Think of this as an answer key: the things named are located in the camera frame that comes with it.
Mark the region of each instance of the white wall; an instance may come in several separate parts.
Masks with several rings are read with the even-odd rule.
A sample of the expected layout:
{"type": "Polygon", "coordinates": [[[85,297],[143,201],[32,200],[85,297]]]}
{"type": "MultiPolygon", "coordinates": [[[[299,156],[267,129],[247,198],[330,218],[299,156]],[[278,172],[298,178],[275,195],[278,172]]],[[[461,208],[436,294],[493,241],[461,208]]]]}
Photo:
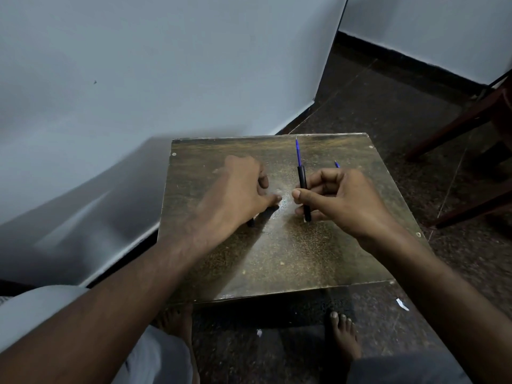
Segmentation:
{"type": "Polygon", "coordinates": [[[345,0],[2,0],[0,278],[91,280],[157,225],[172,137],[274,134],[345,0]]]}
{"type": "Polygon", "coordinates": [[[349,0],[339,30],[478,83],[512,66],[512,0],[349,0]]]}

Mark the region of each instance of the foot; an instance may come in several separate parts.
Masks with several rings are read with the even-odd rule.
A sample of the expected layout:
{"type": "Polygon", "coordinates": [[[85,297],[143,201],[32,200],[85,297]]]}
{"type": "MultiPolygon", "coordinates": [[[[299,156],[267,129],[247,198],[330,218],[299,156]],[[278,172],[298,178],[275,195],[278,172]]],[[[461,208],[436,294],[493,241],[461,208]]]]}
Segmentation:
{"type": "Polygon", "coordinates": [[[199,371],[192,350],[192,305],[171,307],[161,311],[156,318],[156,327],[169,335],[181,338],[190,350],[190,362],[194,369],[193,384],[199,384],[199,371]]]}
{"type": "Polygon", "coordinates": [[[331,312],[332,332],[339,348],[343,363],[349,367],[352,361],[361,358],[361,346],[357,341],[355,324],[344,315],[331,312]]]}

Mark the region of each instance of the speckled floor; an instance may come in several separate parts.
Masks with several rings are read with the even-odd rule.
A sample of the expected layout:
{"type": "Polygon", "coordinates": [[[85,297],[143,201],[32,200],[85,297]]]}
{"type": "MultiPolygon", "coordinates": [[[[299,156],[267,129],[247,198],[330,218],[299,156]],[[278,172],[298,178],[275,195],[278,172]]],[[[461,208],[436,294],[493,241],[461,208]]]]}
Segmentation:
{"type": "MultiPolygon", "coordinates": [[[[436,148],[417,163],[404,161],[409,148],[468,103],[467,95],[433,79],[336,43],[316,103],[299,126],[286,131],[367,132],[423,226],[512,172],[510,162],[487,173],[471,165],[497,139],[490,125],[436,148]]],[[[423,228],[434,252],[509,316],[511,220],[504,214],[443,230],[423,228]]],[[[201,382],[319,382],[323,315],[332,308],[355,320],[365,356],[444,347],[396,283],[246,299],[196,310],[193,339],[201,382]],[[411,310],[401,309],[397,297],[411,310]]]]}

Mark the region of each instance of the hand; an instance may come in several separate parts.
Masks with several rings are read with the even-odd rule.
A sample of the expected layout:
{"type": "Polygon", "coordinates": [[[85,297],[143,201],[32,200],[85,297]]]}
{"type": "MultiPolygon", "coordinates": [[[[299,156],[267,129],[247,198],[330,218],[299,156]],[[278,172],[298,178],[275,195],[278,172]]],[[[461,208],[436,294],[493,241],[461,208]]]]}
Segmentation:
{"type": "Polygon", "coordinates": [[[267,207],[281,201],[277,194],[265,194],[268,178],[265,167],[252,157],[227,156],[221,176],[208,190],[197,208],[199,215],[214,218],[227,228],[228,235],[267,207]]]}
{"type": "MultiPolygon", "coordinates": [[[[322,168],[306,179],[308,189],[296,188],[297,204],[309,205],[311,220],[333,220],[344,232],[360,238],[375,238],[398,225],[372,182],[359,170],[322,168]]],[[[304,215],[300,206],[296,214],[304,215]]]]}

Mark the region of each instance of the table top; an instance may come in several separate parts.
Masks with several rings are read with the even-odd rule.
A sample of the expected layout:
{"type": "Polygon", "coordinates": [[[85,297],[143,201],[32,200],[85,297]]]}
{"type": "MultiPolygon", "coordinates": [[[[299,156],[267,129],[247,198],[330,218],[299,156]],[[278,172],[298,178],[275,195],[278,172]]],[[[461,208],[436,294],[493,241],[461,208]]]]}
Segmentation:
{"type": "Polygon", "coordinates": [[[170,303],[212,302],[272,293],[346,286],[393,277],[354,238],[332,222],[305,223],[294,214],[298,182],[295,136],[306,174],[322,167],[360,169],[375,184],[393,216],[424,245],[421,230],[366,134],[279,135],[172,142],[160,234],[172,232],[201,200],[229,155],[262,161],[269,191],[280,207],[241,226],[193,268],[170,303]]]}

